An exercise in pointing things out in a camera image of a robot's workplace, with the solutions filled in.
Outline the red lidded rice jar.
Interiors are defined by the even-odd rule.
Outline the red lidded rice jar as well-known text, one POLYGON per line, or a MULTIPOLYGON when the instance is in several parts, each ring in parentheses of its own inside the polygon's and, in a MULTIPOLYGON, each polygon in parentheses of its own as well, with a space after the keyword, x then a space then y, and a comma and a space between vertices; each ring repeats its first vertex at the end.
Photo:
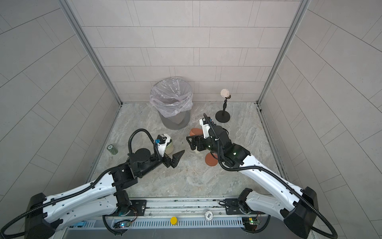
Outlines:
MULTIPOLYGON (((195 135, 203 135, 203 130, 200 128, 192 128, 189 133, 190 136, 195 136, 195 135)), ((200 152, 195 150, 191 150, 191 154, 199 154, 200 152)))

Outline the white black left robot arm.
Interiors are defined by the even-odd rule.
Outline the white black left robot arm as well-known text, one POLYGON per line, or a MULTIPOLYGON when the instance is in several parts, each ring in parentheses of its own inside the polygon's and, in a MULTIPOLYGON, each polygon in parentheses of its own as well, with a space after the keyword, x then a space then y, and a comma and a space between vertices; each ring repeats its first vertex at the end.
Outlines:
POLYGON ((156 167, 177 167, 185 153, 179 151, 169 157, 164 151, 159 156, 149 149, 141 148, 130 154, 127 162, 105 170, 96 180, 67 192, 45 196, 33 196, 25 218, 26 239, 48 239, 57 231, 74 223, 97 216, 138 216, 138 207, 133 206, 126 189, 137 184, 156 167))

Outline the red jar lid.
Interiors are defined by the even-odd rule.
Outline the red jar lid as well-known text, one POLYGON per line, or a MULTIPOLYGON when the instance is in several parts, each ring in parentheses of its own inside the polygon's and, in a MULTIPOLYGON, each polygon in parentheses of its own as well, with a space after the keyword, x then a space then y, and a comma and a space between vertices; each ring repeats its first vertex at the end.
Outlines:
POLYGON ((214 167, 216 165, 218 165, 218 159, 217 159, 217 155, 215 153, 208 153, 205 157, 205 163, 210 166, 210 167, 214 167))
POLYGON ((200 128, 192 128, 190 130, 190 133, 189 133, 190 136, 193 136, 193 135, 203 135, 203 134, 204 134, 203 130, 200 129, 200 128))

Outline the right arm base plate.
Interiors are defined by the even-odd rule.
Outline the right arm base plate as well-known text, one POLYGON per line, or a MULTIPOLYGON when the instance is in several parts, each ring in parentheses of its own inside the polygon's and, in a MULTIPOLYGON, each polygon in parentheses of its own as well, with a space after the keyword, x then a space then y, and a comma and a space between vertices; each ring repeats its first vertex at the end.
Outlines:
POLYGON ((251 212, 243 200, 228 198, 220 201, 219 204, 226 208, 228 215, 246 215, 251 212))

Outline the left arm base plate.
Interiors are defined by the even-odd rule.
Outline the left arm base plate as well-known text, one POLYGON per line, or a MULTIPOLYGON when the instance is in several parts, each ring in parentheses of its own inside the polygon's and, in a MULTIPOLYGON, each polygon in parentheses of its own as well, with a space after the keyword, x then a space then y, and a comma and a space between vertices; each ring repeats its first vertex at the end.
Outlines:
POLYGON ((112 214, 114 217, 133 217, 133 216, 143 216, 146 210, 147 201, 146 200, 131 200, 131 205, 129 207, 122 206, 118 207, 117 210, 112 214))

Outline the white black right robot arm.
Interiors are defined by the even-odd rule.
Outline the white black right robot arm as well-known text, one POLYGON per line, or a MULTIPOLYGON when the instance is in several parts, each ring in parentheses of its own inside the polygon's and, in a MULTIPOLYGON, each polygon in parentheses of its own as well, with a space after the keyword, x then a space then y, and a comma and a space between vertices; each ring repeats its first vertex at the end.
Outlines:
POLYGON ((224 170, 241 172, 272 194, 270 198, 263 198, 254 191, 243 190, 240 200, 242 211, 260 211, 276 217, 303 239, 308 238, 311 231, 318 232, 313 224, 322 215, 318 208, 317 194, 312 188, 302 189, 279 177, 249 150, 233 143, 227 130, 218 125, 210 127, 205 124, 202 135, 188 136, 186 140, 192 150, 210 151, 216 155, 224 170))

